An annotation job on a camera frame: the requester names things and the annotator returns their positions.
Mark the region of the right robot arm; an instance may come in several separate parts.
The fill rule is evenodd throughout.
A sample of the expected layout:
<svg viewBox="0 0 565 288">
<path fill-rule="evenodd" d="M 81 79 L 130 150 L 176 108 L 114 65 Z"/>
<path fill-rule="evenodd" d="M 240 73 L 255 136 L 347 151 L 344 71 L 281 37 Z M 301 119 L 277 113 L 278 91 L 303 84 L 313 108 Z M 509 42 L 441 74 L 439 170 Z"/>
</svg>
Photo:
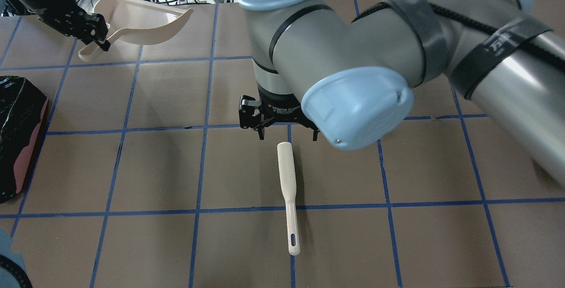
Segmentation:
<svg viewBox="0 0 565 288">
<path fill-rule="evenodd" d="M 323 0 L 240 0 L 260 99 L 240 126 L 276 122 L 341 150 L 395 129 L 440 75 L 564 184 L 564 39 L 533 0 L 383 0 L 345 22 Z"/>
</svg>

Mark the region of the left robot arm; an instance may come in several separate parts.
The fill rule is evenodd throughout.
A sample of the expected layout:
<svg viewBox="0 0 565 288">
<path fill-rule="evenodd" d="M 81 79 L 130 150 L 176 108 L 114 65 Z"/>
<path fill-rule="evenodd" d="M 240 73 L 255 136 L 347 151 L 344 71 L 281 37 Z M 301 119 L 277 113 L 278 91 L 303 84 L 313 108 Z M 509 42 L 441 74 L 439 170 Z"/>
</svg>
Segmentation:
<svg viewBox="0 0 565 288">
<path fill-rule="evenodd" d="M 108 27 L 103 15 L 89 14 L 76 0 L 18 0 L 36 14 L 41 22 L 67 36 L 82 41 L 85 45 L 96 44 L 108 51 Z"/>
</svg>

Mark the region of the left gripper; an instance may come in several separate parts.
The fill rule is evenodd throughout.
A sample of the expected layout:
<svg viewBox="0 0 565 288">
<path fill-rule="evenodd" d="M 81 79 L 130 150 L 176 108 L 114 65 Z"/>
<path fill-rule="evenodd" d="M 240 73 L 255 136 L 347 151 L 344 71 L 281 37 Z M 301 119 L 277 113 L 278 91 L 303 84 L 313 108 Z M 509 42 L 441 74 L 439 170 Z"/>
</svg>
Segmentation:
<svg viewBox="0 0 565 288">
<path fill-rule="evenodd" d="M 103 15 L 87 13 L 75 0 L 31 0 L 31 10 L 43 23 L 67 37 L 85 45 L 96 44 L 103 51 L 111 46 Z"/>
</svg>

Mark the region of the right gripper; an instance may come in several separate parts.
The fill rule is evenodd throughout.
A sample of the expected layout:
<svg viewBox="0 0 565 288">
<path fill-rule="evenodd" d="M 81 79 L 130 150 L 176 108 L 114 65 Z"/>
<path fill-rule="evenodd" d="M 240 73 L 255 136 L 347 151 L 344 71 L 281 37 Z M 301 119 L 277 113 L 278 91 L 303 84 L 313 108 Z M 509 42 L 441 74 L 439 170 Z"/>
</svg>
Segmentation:
<svg viewBox="0 0 565 288">
<path fill-rule="evenodd" d="M 253 129 L 264 140 L 265 128 L 275 123 L 298 123 L 312 129 L 313 141 L 318 140 L 318 127 L 305 116 L 295 95 L 271 93 L 261 86 L 257 89 L 260 99 L 250 95 L 240 97 L 238 116 L 242 129 Z"/>
</svg>

